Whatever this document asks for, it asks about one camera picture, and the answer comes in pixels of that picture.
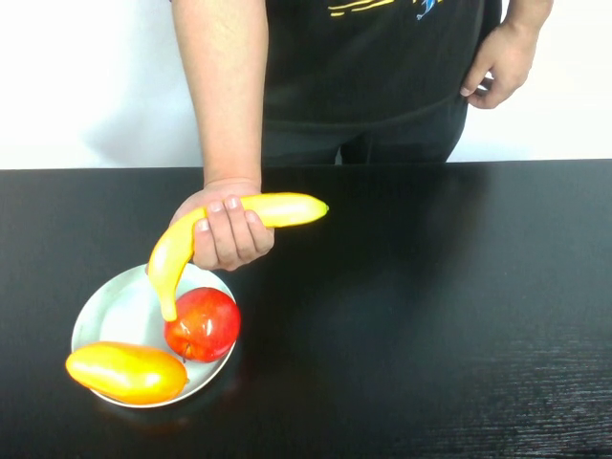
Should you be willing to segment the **person's right hand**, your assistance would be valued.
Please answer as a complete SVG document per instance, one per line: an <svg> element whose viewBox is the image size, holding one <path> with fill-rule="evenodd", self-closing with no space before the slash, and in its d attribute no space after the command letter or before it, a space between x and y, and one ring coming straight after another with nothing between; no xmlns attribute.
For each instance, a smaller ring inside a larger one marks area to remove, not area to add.
<svg viewBox="0 0 612 459"><path fill-rule="evenodd" d="M243 209L240 199L261 192L261 181L233 177L207 182L176 210L171 223L196 208L207 217L193 227L192 262L203 270L234 271L266 255L274 245L274 230L259 216Z"/></svg>

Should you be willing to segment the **person's left hand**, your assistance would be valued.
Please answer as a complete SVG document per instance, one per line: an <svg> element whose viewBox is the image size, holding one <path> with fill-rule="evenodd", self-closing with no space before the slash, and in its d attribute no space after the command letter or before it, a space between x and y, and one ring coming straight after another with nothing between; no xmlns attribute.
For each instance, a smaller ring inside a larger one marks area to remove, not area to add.
<svg viewBox="0 0 612 459"><path fill-rule="evenodd" d="M538 36L537 30L512 21L495 28L479 47L460 94L478 109L506 101L527 80Z"/></svg>

